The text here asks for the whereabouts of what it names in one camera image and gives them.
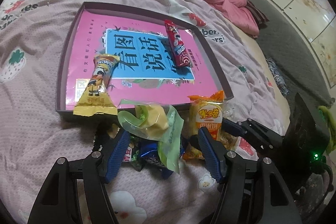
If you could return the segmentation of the black green pea packet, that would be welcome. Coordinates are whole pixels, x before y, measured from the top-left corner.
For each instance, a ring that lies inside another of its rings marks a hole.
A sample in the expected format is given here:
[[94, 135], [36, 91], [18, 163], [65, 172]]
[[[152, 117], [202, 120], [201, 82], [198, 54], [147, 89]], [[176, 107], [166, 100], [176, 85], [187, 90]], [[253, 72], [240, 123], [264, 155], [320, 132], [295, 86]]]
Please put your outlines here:
[[145, 161], [140, 157], [141, 139], [139, 137], [130, 136], [130, 143], [126, 149], [126, 153], [122, 162], [129, 163], [136, 171], [141, 172], [145, 166]]

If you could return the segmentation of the patterned dark cloth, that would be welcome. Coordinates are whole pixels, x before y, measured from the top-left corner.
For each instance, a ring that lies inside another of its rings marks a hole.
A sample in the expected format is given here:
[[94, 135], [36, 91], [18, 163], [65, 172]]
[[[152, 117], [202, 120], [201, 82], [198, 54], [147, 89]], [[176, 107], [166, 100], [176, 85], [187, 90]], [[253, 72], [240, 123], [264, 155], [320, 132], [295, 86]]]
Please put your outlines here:
[[269, 70], [272, 73], [274, 81], [280, 91], [280, 93], [286, 97], [288, 95], [288, 87], [285, 83], [284, 77], [281, 75], [277, 68], [277, 65], [271, 58], [266, 58], [266, 63], [268, 64]]

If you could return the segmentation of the dark shallow box tray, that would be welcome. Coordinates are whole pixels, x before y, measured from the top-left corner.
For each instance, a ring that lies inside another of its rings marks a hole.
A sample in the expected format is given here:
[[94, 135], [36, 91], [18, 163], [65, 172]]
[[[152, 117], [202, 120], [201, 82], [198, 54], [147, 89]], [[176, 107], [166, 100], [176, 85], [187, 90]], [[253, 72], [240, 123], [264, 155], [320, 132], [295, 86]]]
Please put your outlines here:
[[70, 117], [95, 68], [94, 57], [120, 57], [108, 86], [113, 103], [121, 100], [158, 102], [178, 110], [189, 108], [190, 96], [218, 91], [234, 94], [202, 32], [173, 18], [191, 65], [175, 65], [164, 14], [112, 3], [85, 2], [78, 10], [60, 57], [56, 111]]

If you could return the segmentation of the orange rice cracker packet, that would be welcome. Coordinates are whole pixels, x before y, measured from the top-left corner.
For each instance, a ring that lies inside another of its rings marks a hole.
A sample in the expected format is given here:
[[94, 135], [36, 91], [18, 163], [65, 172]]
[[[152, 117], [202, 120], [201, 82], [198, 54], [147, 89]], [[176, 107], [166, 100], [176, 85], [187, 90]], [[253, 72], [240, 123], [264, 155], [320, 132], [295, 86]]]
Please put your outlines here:
[[188, 141], [192, 137], [197, 137], [198, 130], [201, 127], [208, 129], [211, 137], [214, 140], [218, 140], [222, 127], [224, 98], [225, 93], [223, 90], [209, 97], [200, 95], [189, 96], [191, 104], [186, 133]]

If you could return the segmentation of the clear nougat cracker packet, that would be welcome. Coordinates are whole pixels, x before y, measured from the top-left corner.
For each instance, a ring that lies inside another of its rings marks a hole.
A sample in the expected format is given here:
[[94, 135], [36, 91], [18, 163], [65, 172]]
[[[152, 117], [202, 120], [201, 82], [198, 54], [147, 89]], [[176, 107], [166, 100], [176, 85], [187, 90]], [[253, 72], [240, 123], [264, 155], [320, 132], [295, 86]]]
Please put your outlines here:
[[[223, 107], [223, 118], [229, 119], [231, 121], [236, 121], [235, 119], [235, 109], [229, 104], [229, 102], [224, 102]], [[222, 125], [220, 141], [227, 150], [235, 149], [236, 142], [238, 137], [232, 136]]]

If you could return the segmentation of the green pouch with yellow cake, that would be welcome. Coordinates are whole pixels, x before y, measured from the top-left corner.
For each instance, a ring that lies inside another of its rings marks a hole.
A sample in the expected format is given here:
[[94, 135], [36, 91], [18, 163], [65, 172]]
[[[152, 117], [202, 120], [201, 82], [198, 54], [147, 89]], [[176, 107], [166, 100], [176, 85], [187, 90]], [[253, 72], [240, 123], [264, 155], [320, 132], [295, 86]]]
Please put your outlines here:
[[122, 99], [118, 122], [126, 131], [158, 143], [158, 157], [168, 170], [179, 173], [184, 120], [171, 105]]

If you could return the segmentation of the purple strawberry blanket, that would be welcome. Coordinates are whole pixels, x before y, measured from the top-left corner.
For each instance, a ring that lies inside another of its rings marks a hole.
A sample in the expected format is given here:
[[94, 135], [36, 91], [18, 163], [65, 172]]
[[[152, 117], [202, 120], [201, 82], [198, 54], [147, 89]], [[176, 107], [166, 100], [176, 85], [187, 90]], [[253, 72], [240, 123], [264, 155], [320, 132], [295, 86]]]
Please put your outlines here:
[[120, 223], [199, 223], [219, 192], [202, 160], [177, 157], [197, 120], [190, 97], [223, 90], [234, 121], [284, 135], [288, 107], [269, 69], [221, 12], [203, 0], [4, 0], [1, 4], [1, 201], [27, 223], [60, 157], [83, 159], [101, 122], [148, 104], [169, 123], [155, 165], [137, 171], [129, 147], [106, 187]]

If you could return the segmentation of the striped dark pillow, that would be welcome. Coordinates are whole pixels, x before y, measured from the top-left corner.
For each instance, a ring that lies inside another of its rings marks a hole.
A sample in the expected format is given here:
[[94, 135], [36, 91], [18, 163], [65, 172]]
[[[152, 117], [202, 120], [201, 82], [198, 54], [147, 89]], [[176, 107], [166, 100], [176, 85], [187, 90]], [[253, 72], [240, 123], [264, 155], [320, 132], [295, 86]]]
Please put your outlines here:
[[269, 19], [266, 17], [266, 15], [263, 12], [261, 12], [251, 1], [247, 0], [247, 4], [245, 7], [252, 14], [258, 26], [269, 22]]

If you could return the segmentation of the yellow wafer bar packet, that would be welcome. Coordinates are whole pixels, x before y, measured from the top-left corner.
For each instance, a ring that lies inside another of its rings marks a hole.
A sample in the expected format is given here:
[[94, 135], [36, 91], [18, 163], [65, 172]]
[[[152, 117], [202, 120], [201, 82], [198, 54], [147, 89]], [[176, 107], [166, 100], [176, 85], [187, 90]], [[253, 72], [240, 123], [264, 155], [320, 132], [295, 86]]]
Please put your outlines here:
[[74, 115], [83, 117], [96, 114], [117, 115], [117, 107], [112, 102], [107, 87], [119, 61], [119, 56], [110, 54], [100, 54], [94, 57], [92, 77], [74, 107]]

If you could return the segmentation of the blue oreo packet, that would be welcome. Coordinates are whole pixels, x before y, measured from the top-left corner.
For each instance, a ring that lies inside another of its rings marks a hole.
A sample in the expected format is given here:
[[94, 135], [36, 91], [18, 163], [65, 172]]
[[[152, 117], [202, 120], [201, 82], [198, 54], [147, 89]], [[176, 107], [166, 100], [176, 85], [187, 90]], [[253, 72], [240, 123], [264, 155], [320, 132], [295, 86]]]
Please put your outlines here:
[[181, 138], [171, 144], [161, 141], [142, 140], [139, 158], [161, 171], [163, 179], [168, 179], [174, 172], [180, 173], [180, 158], [187, 147], [187, 141]]

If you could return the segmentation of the tree wall painting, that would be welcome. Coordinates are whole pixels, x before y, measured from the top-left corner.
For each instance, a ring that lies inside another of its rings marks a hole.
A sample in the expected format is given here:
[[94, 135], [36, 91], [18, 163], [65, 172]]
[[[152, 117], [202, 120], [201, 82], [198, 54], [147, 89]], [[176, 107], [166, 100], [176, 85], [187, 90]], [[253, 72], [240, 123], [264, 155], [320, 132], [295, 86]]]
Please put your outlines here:
[[335, 11], [328, 0], [271, 0], [296, 25], [335, 86]]

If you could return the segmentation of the red candy tube packet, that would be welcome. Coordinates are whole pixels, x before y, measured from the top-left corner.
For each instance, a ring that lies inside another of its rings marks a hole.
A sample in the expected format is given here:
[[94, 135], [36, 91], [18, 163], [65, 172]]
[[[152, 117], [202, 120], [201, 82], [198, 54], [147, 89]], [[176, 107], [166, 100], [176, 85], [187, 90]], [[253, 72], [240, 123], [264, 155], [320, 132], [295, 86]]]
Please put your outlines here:
[[179, 30], [171, 20], [165, 20], [165, 29], [177, 67], [192, 67], [185, 44]]

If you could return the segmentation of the pink Chinese workbook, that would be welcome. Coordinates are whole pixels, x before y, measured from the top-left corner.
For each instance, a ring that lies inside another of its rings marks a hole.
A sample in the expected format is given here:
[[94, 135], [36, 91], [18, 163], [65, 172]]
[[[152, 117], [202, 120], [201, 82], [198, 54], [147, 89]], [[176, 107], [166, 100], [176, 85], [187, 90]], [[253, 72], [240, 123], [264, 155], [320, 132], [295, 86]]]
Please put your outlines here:
[[192, 67], [177, 67], [165, 25], [84, 9], [76, 21], [69, 56], [65, 109], [73, 110], [87, 86], [99, 53], [119, 56], [108, 93], [115, 105], [122, 99], [168, 105], [189, 103], [189, 96], [210, 96], [221, 90], [213, 66], [191, 30], [179, 28]]

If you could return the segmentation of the grey bed headboard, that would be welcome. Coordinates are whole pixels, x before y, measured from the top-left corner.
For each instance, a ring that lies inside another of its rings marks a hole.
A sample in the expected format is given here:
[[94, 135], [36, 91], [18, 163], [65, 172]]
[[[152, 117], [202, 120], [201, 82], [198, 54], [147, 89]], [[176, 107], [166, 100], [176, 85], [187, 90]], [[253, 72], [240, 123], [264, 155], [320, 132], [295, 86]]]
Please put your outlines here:
[[330, 108], [335, 103], [322, 73], [303, 38], [274, 5], [267, 0], [249, 0], [269, 19], [260, 25], [256, 42], [265, 58], [271, 58], [288, 87], [285, 97], [294, 108], [297, 93], [315, 107]]

